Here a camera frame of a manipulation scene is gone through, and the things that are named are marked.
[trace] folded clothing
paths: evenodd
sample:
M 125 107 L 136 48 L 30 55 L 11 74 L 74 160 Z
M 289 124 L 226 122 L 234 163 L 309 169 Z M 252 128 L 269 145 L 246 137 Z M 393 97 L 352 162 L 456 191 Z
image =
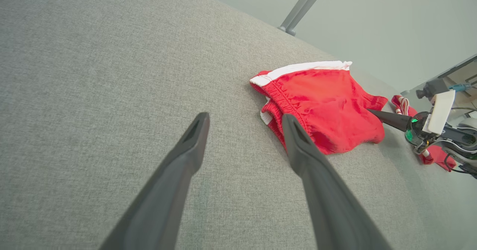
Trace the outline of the folded clothing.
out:
M 409 100 L 405 97 L 395 95 L 392 97 L 391 102 L 396 106 L 397 114 L 404 114 L 411 117 L 414 117 L 417 114 L 417 111 L 409 106 Z M 451 170 L 449 167 L 454 168 L 457 163 L 455 163 L 455 160 L 449 156 L 447 160 L 449 167 L 447 167 L 444 163 L 444 158 L 446 158 L 446 156 L 447 154 L 442 150 L 442 148 L 436 145 L 431 145 L 426 151 L 424 151 L 424 153 L 419 154 L 419 158 L 423 164 L 429 165 L 437 163 L 440 167 L 450 172 Z
M 324 154 L 383 140 L 383 124 L 368 109 L 383 109 L 387 99 L 366 93 L 351 77 L 350 65 L 301 63 L 262 71 L 250 79 L 252 87 L 267 98 L 260 116 L 283 146 L 283 114 L 293 114 Z

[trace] black cable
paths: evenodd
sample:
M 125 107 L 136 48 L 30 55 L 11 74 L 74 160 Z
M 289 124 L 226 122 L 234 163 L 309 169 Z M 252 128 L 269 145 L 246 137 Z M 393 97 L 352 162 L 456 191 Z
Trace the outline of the black cable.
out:
M 462 174 L 468 174 L 468 172 L 455 170 L 455 169 L 452 169 L 451 167 L 449 167 L 449 165 L 447 164 L 447 159 L 448 159 L 449 156 L 450 156 L 450 153 L 444 158 L 444 164 L 446 165 L 446 167 L 447 167 L 449 170 L 452 170 L 452 171 L 458 172 L 458 173 L 462 173 Z
M 471 107 L 453 107 L 452 109 L 468 109 L 472 111 L 477 111 L 477 109 L 471 108 Z

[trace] robotic arm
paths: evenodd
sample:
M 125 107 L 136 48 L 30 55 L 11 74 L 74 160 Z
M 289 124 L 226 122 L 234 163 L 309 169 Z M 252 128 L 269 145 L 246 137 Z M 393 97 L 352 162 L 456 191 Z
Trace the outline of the robotic arm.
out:
M 419 98 L 427 97 L 431 101 L 433 108 L 430 112 L 420 112 L 411 117 L 370 111 L 385 124 L 403 131 L 407 142 L 414 146 L 415 153 L 423 153 L 429 146 L 438 145 L 460 163 L 462 171 L 454 171 L 470 174 L 477 179 L 477 119 L 467 118 L 457 126 L 447 123 L 451 109 L 456 109 L 452 108 L 455 90 L 449 89 L 443 79 L 426 83 L 424 89 L 417 90 L 416 94 Z

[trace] red shorts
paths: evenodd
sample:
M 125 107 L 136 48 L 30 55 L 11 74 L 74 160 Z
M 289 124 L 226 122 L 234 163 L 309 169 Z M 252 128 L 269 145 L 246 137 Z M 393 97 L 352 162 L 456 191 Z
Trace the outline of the red shorts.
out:
M 366 93 L 351 77 L 350 65 L 341 61 L 294 64 L 250 79 L 252 87 L 267 98 L 261 118 L 283 146 L 283 114 L 293 114 L 324 154 L 383 140 L 383 124 L 367 109 L 381 110 L 387 99 Z

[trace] wire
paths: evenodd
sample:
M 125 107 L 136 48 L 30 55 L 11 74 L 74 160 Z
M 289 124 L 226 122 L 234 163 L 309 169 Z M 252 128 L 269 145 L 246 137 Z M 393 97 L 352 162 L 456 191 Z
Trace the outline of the wire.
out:
M 477 111 L 477 109 L 471 108 L 471 107 L 453 107 L 452 109 L 468 109 L 472 111 Z
M 462 173 L 462 174 L 468 174 L 468 172 L 455 170 L 455 169 L 452 169 L 451 167 L 449 167 L 449 165 L 447 164 L 447 159 L 448 159 L 449 156 L 450 156 L 450 153 L 444 158 L 444 164 L 446 165 L 446 167 L 447 167 L 449 170 L 452 170 L 452 171 L 458 172 L 458 173 Z

